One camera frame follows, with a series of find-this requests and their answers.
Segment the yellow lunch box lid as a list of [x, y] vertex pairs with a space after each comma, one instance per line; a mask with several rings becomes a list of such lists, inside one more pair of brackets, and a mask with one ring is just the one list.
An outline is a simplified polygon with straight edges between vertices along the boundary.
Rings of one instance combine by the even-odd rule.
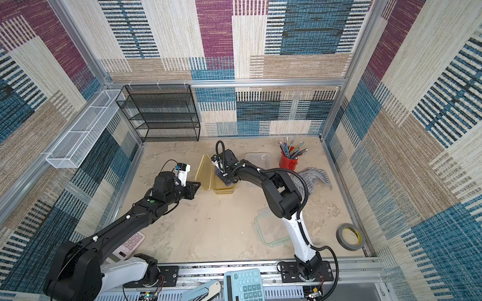
[[211, 158], [204, 154], [195, 175], [195, 182], [199, 182], [200, 187], [205, 191], [212, 189], [214, 167]]

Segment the clear lid green rim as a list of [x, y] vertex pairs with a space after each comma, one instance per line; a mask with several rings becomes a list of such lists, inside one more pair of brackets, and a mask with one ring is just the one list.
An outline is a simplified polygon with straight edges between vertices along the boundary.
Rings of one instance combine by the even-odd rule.
[[269, 208], [258, 211], [254, 219], [258, 237], [266, 247], [276, 247], [290, 241], [289, 233], [282, 222]]

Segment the grey striped cloth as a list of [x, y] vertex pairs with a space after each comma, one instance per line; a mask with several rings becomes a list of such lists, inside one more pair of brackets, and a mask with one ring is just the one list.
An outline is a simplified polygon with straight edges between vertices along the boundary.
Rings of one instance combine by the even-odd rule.
[[[333, 187], [330, 178], [328, 177], [328, 173], [324, 169], [306, 168], [300, 171], [298, 175], [305, 181], [309, 195], [313, 194], [313, 192], [315, 191], [315, 185], [318, 182], [322, 182], [330, 188]], [[302, 182], [298, 177], [294, 175], [290, 175], [290, 177], [295, 184], [297, 190], [300, 192], [301, 198], [303, 199], [305, 196], [305, 189]]]

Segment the yellow lunch box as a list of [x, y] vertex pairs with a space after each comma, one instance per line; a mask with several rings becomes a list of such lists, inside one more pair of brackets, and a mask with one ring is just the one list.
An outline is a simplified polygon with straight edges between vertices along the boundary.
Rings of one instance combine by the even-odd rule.
[[235, 183], [230, 184], [227, 186], [220, 178], [220, 171], [215, 169], [213, 173], [213, 183], [212, 189], [215, 194], [232, 194], [235, 191]]

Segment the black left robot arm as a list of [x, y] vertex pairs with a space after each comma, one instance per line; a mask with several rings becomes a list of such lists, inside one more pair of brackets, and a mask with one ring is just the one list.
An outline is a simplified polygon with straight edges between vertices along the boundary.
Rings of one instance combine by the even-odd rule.
[[113, 264], [104, 262], [134, 234], [167, 214], [169, 205], [192, 200], [200, 186], [199, 182], [182, 182], [173, 172], [160, 172], [154, 186], [126, 214], [99, 232], [58, 248], [45, 278], [45, 295], [51, 300], [95, 300], [100, 293], [129, 282], [158, 286], [158, 261], [150, 256], [137, 254]]

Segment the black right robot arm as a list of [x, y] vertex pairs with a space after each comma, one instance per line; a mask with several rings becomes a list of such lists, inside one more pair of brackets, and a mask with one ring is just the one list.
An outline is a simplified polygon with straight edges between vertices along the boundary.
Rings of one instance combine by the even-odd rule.
[[303, 281], [314, 280], [323, 262], [320, 252], [332, 249], [314, 246], [308, 234], [302, 211], [308, 203], [309, 191], [301, 176], [289, 169], [262, 169], [247, 160], [240, 161], [230, 149], [214, 154], [211, 161], [216, 175], [227, 186], [247, 181], [263, 190], [269, 209], [288, 230], [299, 276]]

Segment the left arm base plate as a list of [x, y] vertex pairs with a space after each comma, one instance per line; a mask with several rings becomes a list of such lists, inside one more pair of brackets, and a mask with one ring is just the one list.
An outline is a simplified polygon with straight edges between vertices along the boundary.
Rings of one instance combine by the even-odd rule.
[[178, 279], [179, 266], [177, 265], [159, 265], [155, 270], [148, 268], [147, 276], [141, 280], [128, 282], [124, 284], [125, 288], [160, 288], [175, 287]]

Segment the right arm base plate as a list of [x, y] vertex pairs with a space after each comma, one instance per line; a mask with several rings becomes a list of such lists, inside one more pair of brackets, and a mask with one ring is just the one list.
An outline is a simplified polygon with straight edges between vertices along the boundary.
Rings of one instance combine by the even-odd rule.
[[281, 261], [276, 265], [283, 283], [295, 282], [333, 282], [335, 277], [330, 262], [322, 261], [314, 267], [298, 262]]

